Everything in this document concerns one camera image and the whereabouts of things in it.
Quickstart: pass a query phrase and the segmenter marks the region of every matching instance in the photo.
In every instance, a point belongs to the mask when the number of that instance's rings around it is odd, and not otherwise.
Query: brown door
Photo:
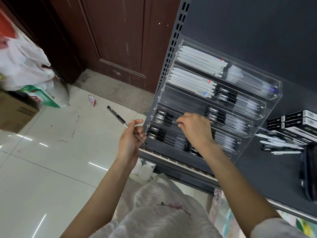
[[[50,0],[88,68],[155,92],[180,0]]]

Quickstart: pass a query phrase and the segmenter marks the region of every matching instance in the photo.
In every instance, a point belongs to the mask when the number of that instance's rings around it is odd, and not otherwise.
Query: dark gray wall
[[[192,0],[182,34],[317,91],[316,0]]]

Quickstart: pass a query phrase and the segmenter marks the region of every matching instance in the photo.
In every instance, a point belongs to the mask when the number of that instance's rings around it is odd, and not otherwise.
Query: ballpoint pen
[[[125,126],[125,127],[129,127],[125,120],[123,118],[121,118],[110,106],[107,107],[107,109]],[[133,132],[135,137],[140,140],[142,142],[142,144],[146,145],[147,142],[145,142],[138,134],[136,134],[135,132]]]

